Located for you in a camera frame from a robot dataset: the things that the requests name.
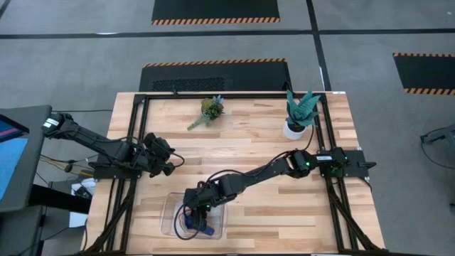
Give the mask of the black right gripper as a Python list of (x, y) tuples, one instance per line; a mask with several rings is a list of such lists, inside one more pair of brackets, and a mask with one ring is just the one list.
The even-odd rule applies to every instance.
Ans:
[[(219, 188), (215, 181), (200, 181), (196, 188), (187, 188), (184, 192), (183, 204), (191, 210), (202, 207), (206, 210), (219, 205)], [(206, 230), (207, 211), (192, 211), (192, 227), (195, 230)]]

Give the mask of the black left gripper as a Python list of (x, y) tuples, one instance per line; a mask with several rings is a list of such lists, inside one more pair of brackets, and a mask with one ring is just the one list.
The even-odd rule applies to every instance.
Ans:
[(175, 166), (168, 163), (168, 160), (173, 156), (173, 152), (170, 151), (175, 151), (175, 149), (165, 139), (156, 137), (154, 133), (148, 133), (143, 143), (148, 154), (150, 176), (158, 176), (161, 173), (170, 176), (175, 170)]

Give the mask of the dark blue measuring cup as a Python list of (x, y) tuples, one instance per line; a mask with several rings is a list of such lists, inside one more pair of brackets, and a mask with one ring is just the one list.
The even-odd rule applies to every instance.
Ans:
[[(189, 229), (189, 230), (195, 230), (193, 229), (192, 227), (192, 217), (187, 217), (185, 219), (185, 226)], [(205, 234), (205, 235), (209, 235), (209, 236), (212, 236), (214, 235), (215, 231), (212, 227), (210, 227), (207, 223), (207, 228), (206, 230), (197, 230), (198, 232), (202, 232), (202, 234)]]

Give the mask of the clear plastic basket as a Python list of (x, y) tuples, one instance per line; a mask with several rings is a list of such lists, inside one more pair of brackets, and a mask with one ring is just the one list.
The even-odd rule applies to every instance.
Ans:
[[(163, 207), (161, 209), (160, 215), (160, 229), (164, 235), (177, 236), (176, 234), (176, 219), (177, 214), (181, 210), (190, 210), (189, 208), (182, 208), (183, 205), (183, 193), (170, 193), (167, 195), (166, 200), (164, 201)], [(195, 239), (211, 239), (218, 240), (221, 239), (223, 232), (225, 230), (225, 220), (227, 216), (227, 210), (225, 205), (216, 206), (207, 211), (207, 223), (215, 231), (214, 235), (209, 236), (202, 234), (202, 232), (195, 231), (189, 236), (181, 236), (182, 238), (191, 238), (195, 233), (197, 235)]]

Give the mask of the succulent plant in black pot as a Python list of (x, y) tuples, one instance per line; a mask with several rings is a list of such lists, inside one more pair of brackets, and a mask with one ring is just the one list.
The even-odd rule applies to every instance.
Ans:
[(201, 114), (197, 120), (187, 127), (188, 131), (195, 129), (197, 126), (204, 124), (209, 126), (212, 121), (219, 118), (224, 112), (224, 98), (221, 95), (205, 98), (201, 101)]

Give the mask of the black mat with striped edge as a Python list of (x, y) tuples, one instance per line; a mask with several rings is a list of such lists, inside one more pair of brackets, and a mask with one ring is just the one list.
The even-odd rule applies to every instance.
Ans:
[(284, 58), (147, 63), (141, 92), (282, 91), (291, 87)]
[(279, 23), (277, 0), (155, 0), (152, 26)]
[(407, 94), (455, 96), (455, 54), (393, 53), (392, 56)]

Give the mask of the white paper sheet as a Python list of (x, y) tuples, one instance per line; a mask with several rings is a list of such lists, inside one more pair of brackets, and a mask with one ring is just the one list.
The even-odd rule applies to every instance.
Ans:
[[(71, 195), (92, 199), (93, 193), (95, 192), (95, 185), (96, 183), (93, 178), (87, 178), (81, 181), (73, 179), (73, 182), (70, 184)], [(83, 226), (86, 220), (86, 213), (70, 212), (69, 227), (78, 228)]]

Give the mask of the grey side desk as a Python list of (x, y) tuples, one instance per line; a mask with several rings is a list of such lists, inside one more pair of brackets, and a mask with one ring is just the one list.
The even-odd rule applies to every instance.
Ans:
[(43, 147), (42, 126), (49, 117), (52, 107), (41, 105), (33, 107), (0, 108), (0, 114), (27, 127), (28, 143), (15, 168), (12, 178), (0, 200), (0, 213), (21, 210), (28, 206), (33, 181)]

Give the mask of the aloe plant in white pot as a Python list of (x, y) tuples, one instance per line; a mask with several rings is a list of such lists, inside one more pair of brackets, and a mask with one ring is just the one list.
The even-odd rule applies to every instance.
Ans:
[(306, 93), (298, 102), (294, 100), (294, 92), (287, 90), (287, 114), (283, 133), (287, 139), (300, 139), (308, 127), (314, 126), (314, 118), (319, 114), (315, 107), (320, 95), (314, 96), (312, 91)]

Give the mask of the blue panel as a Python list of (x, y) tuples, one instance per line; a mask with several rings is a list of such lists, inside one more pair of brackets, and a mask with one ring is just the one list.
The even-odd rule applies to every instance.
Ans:
[(16, 138), (0, 143), (0, 200), (6, 193), (27, 143), (27, 138)]

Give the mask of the black monitor with colourful screen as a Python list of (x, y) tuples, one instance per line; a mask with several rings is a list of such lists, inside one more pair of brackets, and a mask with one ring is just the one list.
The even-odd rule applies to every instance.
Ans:
[(6, 142), (28, 133), (29, 128), (0, 114), (0, 142)]

